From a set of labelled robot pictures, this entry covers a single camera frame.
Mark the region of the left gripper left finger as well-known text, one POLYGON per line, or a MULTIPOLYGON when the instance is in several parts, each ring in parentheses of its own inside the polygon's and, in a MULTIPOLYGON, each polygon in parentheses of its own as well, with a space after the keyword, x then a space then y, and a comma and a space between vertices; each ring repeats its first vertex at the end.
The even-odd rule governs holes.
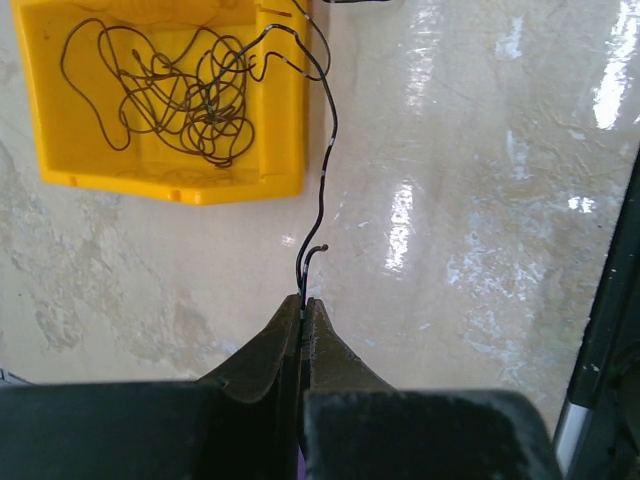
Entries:
POLYGON ((5 479, 293 479, 300 299, 197 380, 1 392, 5 479))

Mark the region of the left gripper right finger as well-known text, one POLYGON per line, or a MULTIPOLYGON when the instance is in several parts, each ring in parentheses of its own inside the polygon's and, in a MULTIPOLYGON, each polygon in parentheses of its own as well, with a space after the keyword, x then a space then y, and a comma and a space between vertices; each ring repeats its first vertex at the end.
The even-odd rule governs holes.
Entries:
POLYGON ((303 450, 310 479, 559 479, 540 414, 501 389, 400 390, 309 301, 303 450))

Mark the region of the aluminium frame rail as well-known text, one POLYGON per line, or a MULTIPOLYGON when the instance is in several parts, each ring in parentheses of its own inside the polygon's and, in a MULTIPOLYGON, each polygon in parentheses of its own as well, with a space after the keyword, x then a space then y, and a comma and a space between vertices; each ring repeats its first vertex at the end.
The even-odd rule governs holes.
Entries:
POLYGON ((553 447, 559 469, 568 479, 575 469, 582 449, 591 411, 566 399, 553 436, 553 447))

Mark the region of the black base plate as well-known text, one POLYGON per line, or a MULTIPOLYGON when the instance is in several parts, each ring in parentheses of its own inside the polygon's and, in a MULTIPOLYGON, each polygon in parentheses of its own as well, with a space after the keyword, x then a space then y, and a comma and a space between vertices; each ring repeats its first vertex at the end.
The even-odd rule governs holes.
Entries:
POLYGON ((570 379, 580 415, 568 479, 623 479, 639 462, 639 164, 627 186, 570 379))

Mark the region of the yellow plastic bin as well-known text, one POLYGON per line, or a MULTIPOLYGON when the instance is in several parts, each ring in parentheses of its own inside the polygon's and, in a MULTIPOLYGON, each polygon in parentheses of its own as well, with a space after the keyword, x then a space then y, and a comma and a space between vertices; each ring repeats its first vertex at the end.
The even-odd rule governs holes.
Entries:
POLYGON ((304 1, 14 1, 42 179, 187 205, 295 196, 304 1))

